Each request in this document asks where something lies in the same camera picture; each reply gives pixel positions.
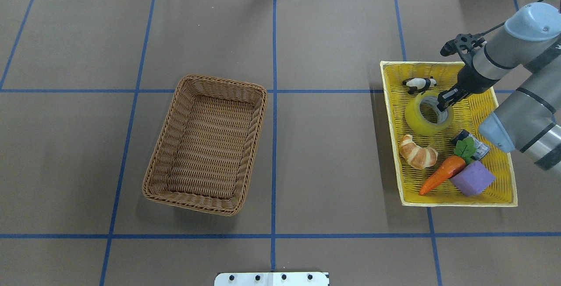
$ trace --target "purple cube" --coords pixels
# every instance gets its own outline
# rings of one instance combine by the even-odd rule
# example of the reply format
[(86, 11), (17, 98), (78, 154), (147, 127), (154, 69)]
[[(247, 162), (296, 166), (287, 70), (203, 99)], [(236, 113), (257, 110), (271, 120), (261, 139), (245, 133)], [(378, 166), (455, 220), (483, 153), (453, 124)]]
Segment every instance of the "purple cube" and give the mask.
[(468, 164), (464, 170), (452, 177), (450, 181), (465, 196), (473, 196), (481, 194), (491, 185), (495, 181), (495, 176), (481, 162), (476, 161)]

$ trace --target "tape roll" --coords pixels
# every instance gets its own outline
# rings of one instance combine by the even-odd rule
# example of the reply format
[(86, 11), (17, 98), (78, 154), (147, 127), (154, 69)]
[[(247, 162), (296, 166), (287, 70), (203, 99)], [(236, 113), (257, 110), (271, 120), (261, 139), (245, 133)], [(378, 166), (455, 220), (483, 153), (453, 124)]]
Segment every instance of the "tape roll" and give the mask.
[[(433, 109), (437, 115), (437, 122), (432, 123), (421, 113), (421, 105)], [(441, 112), (438, 108), (437, 92), (421, 92), (405, 107), (405, 120), (415, 134), (432, 136), (447, 128), (454, 120), (454, 110), (448, 108)]]

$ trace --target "croissant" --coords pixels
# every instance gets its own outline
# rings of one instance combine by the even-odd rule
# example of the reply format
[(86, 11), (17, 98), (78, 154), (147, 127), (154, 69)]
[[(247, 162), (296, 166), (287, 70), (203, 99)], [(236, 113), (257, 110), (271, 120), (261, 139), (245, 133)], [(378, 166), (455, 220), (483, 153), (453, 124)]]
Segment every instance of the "croissant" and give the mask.
[(407, 163), (415, 169), (424, 169), (434, 166), (437, 162), (438, 152), (435, 148), (422, 148), (413, 142), (413, 136), (407, 134), (401, 138), (399, 143), (399, 153)]

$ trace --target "toy panda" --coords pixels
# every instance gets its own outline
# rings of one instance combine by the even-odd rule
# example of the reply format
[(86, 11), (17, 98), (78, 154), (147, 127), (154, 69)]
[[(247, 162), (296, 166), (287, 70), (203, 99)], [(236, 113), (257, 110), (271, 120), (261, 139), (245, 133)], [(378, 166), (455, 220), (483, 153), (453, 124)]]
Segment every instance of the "toy panda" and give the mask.
[(401, 83), (409, 87), (407, 93), (410, 95), (415, 94), (415, 92), (427, 91), (430, 88), (437, 86), (437, 81), (434, 80), (433, 77), (409, 78), (409, 79), (405, 79)]

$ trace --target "gray table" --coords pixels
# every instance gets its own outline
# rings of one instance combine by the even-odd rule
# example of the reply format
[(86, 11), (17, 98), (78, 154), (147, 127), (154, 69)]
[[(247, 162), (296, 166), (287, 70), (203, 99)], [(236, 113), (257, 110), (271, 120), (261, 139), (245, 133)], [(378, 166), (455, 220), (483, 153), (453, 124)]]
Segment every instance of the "gray table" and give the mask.
[[(561, 182), (515, 152), (517, 208), (403, 207), (379, 93), (381, 60), (457, 60), (445, 41), (531, 1), (2, 0), (0, 284), (210, 286), (272, 269), (333, 286), (557, 284)], [(140, 191), (188, 73), (270, 92), (232, 218)]]

